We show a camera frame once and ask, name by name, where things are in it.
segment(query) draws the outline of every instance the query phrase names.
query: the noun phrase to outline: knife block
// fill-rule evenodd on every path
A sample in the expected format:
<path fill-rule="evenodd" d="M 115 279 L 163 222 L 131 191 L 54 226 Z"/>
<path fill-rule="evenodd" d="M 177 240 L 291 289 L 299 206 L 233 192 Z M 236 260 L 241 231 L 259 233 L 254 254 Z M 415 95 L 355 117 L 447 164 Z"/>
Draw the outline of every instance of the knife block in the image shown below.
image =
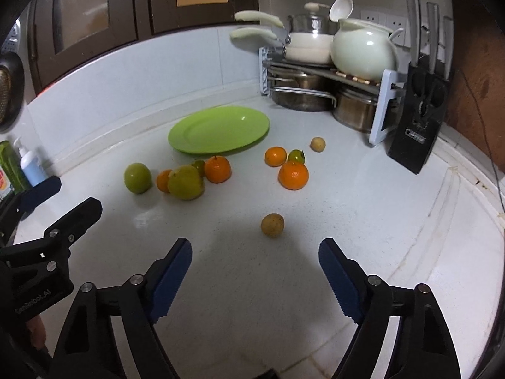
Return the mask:
<path fill-rule="evenodd" d="M 447 110 L 449 82 L 444 81 L 437 63 L 435 74 L 427 71 L 427 58 L 420 66 L 408 66 L 403 112 L 388 155 L 414 174 L 428 160 Z"/>

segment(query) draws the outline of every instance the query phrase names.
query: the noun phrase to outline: power outlet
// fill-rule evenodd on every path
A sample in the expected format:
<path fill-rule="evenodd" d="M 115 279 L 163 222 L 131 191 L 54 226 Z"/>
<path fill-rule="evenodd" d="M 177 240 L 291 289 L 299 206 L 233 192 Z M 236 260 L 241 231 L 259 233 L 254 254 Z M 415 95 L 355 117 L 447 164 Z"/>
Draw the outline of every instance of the power outlet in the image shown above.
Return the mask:
<path fill-rule="evenodd" d="M 378 11 L 361 10 L 361 19 L 379 24 L 380 13 Z"/>
<path fill-rule="evenodd" d="M 389 27 L 393 31 L 399 29 L 400 27 L 403 29 L 407 29 L 407 18 L 406 17 L 400 17 L 398 15 L 387 15 L 386 17 L 386 27 Z M 393 43 L 397 45 L 405 45 L 405 31 L 403 31 L 401 34 L 397 35 L 393 39 Z"/>
<path fill-rule="evenodd" d="M 422 18 L 421 19 L 421 26 L 425 28 L 425 30 L 428 29 L 428 19 L 427 18 Z M 421 53 L 425 55 L 429 55 L 430 53 L 430 44 L 429 44 L 429 31 L 423 31 L 421 32 Z M 445 35 L 444 35 L 444 28 L 443 28 L 443 22 L 440 22 L 439 25 L 439 30 L 438 30 L 438 52 L 437 52 L 437 59 L 440 61 L 445 61 Z"/>

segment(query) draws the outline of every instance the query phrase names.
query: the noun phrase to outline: pot handle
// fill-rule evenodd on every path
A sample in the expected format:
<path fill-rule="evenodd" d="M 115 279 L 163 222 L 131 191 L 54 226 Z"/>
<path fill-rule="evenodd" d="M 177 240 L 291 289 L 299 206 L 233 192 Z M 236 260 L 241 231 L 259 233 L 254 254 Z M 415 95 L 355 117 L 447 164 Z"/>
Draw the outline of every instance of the pot handle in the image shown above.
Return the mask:
<path fill-rule="evenodd" d="M 296 80 L 294 80 L 292 78 L 280 78 L 280 77 L 267 77 L 267 80 L 268 81 L 290 82 L 290 83 L 296 82 Z"/>
<path fill-rule="evenodd" d="M 403 27 L 400 27 L 398 30 L 394 31 L 390 36 L 389 40 L 393 41 L 396 37 L 398 37 L 401 33 L 403 33 L 405 29 Z"/>
<path fill-rule="evenodd" d="M 237 28 L 230 31 L 230 38 L 263 37 L 268 40 L 279 41 L 274 32 L 256 27 Z"/>
<path fill-rule="evenodd" d="M 314 95 L 314 97 L 330 98 L 331 102 L 333 103 L 333 107 L 337 106 L 337 99 L 335 96 L 326 91 L 307 90 L 306 88 L 292 87 L 271 87 L 270 91 L 285 92 L 287 94 Z"/>
<path fill-rule="evenodd" d="M 235 13 L 237 21 L 265 21 L 273 26 L 284 28 L 284 24 L 279 17 L 263 11 L 244 10 Z"/>

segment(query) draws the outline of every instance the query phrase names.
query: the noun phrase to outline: knife handle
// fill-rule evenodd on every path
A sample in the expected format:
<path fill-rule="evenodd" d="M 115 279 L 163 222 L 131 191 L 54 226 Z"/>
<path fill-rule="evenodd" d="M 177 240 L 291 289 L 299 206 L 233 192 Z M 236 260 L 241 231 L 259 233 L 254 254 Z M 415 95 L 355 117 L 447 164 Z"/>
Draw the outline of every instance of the knife handle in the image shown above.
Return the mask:
<path fill-rule="evenodd" d="M 428 27 L 430 28 L 430 59 L 428 62 L 428 72 L 435 74 L 435 67 L 437 64 L 438 55 L 438 34 L 440 27 L 440 14 L 438 11 L 438 4 L 426 3 L 428 7 Z"/>
<path fill-rule="evenodd" d="M 443 18 L 443 28 L 445 36 L 445 65 L 444 65 L 444 79 L 449 80 L 450 68 L 453 65 L 454 55 L 454 20 L 445 16 Z"/>
<path fill-rule="evenodd" d="M 411 64 L 417 67 L 421 51 L 421 3 L 420 0 L 407 0 L 408 22 L 411 34 Z"/>

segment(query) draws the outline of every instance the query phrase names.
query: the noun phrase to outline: green bottle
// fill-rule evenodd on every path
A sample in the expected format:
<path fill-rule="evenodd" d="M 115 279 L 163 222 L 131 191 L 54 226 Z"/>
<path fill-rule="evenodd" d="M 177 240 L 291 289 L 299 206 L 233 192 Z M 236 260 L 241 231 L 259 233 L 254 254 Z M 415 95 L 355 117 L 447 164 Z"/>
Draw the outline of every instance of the green bottle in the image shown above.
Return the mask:
<path fill-rule="evenodd" d="M 29 190 L 30 183 L 21 170 L 19 156 L 10 142 L 0 142 L 0 200 L 10 192 Z"/>

